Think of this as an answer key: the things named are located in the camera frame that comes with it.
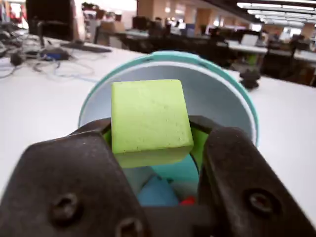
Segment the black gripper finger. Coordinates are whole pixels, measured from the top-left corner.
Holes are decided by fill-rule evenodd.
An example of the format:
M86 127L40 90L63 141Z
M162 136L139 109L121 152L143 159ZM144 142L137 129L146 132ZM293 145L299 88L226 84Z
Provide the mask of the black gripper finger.
M202 144L198 202L209 207L214 237L313 237L315 228L251 139L236 127L190 116Z
M0 203L3 237L149 237L149 222L104 133L110 119L29 146Z

